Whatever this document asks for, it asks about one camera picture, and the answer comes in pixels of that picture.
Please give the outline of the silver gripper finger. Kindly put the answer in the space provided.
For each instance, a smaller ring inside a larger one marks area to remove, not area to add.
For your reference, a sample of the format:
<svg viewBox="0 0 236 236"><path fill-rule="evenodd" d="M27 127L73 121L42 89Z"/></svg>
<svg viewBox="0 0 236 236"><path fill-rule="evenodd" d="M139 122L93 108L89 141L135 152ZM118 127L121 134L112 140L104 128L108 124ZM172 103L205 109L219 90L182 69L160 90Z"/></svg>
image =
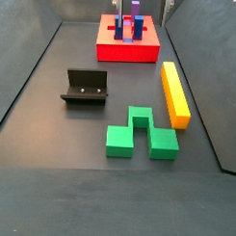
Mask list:
<svg viewBox="0 0 236 236"><path fill-rule="evenodd" d="M174 7L174 0L164 0L162 25L165 25L167 13Z"/></svg>
<svg viewBox="0 0 236 236"><path fill-rule="evenodd" d="M113 6L116 7L116 11L118 14L118 27L122 26L122 8L123 8L123 0L113 0Z"/></svg>

